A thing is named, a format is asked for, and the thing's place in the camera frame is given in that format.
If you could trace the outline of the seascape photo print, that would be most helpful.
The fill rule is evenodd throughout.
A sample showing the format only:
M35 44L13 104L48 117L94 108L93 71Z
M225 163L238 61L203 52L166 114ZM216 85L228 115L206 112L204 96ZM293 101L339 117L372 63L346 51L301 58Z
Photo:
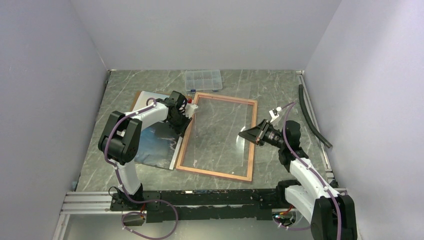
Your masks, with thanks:
M168 121L159 121L144 127L134 161L146 166L173 170L184 135L184 129L174 129Z

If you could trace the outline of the pink wooden picture frame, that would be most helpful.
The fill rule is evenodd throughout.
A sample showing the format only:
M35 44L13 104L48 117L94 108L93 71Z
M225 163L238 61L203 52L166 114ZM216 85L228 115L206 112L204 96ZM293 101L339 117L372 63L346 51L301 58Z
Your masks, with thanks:
M225 96L225 95L218 95L218 94L213 94L213 93L196 92L195 96L192 100L192 103L197 104L200 99L209 99L209 100L224 101L224 102L229 102L229 103L250 105L250 106L252 106L251 127L253 127L257 123L257 111L258 111L258 101L257 100L240 98L240 97ZM177 170L187 171L187 172L196 173L196 174L232 179L232 180L237 180L237 181L251 182L253 180L253 167L254 167L254 156L255 156L255 145L253 143L249 144L248 159L247 159L247 175L246 176L183 166L183 162L184 162L184 159L185 159L185 155L186 155L186 151L187 151L187 147L188 147L188 143L189 143L189 137L190 137L194 123L195 123L195 120L193 119L186 129L184 138L183 138L182 143L181 143L180 152L178 154L178 157L177 157L177 160L176 160L176 163L175 163L175 168Z

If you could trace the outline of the clear acrylic sheet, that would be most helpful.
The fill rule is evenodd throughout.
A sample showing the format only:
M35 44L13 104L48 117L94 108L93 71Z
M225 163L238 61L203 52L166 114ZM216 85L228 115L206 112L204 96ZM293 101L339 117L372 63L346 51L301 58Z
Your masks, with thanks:
M238 133L251 127L251 105L201 98L193 116L183 166L246 176L250 142Z

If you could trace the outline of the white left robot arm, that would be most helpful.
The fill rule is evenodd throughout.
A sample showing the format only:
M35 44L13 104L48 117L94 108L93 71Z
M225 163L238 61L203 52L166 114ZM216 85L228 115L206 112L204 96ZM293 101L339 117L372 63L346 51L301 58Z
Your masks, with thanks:
M142 131L162 122L183 137L197 109L198 105L174 90L166 98L149 97L142 108L130 112L114 111L109 115L98 149L105 162L113 167L118 195L130 210L139 209L145 202L143 184L135 166Z

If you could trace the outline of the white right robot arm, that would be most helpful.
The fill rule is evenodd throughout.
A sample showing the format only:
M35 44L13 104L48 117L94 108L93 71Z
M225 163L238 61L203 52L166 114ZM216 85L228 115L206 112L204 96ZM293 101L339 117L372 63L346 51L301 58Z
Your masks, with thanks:
M288 120L277 130L266 119L238 136L258 146L278 148L280 163L294 180L278 183L275 202L282 208L295 207L309 222L315 240L356 240L358 238L355 203L335 190L317 172L300 146L301 126Z

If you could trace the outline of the clear plastic compartment box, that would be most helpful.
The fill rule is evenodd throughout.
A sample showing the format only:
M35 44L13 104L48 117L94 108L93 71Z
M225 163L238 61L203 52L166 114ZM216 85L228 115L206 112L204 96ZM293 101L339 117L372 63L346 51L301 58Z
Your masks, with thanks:
M184 72L183 78L187 92L216 92L223 88L221 71L218 69L187 70Z

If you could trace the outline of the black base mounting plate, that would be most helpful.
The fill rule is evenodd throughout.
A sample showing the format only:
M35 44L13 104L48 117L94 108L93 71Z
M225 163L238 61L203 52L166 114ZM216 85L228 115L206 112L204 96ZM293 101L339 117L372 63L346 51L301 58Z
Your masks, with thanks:
M114 193L112 212L146 212L148 223L164 221L256 219L270 221L291 206L274 188L221 190L145 190L143 203L126 202Z

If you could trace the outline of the brown frame backing board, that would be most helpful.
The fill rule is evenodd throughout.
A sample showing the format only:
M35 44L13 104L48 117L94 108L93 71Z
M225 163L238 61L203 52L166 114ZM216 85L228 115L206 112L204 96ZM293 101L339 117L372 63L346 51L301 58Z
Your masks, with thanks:
M132 104L131 104L131 107L130 107L130 110L131 110L131 111L133 111L133 110L134 110L134 107L136 106L136 103L137 103L137 101L138 101L138 99L139 99L140 94L141 94L141 91L137 91L137 92L135 93L135 95L134 95L134 99L133 99Z

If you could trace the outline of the aluminium rail frame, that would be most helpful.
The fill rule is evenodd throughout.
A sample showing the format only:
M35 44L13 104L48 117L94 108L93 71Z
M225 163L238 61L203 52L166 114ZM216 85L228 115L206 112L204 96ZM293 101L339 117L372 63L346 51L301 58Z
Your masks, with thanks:
M60 218L97 214L93 239L356 240L355 205L328 182L294 70L110 72Z

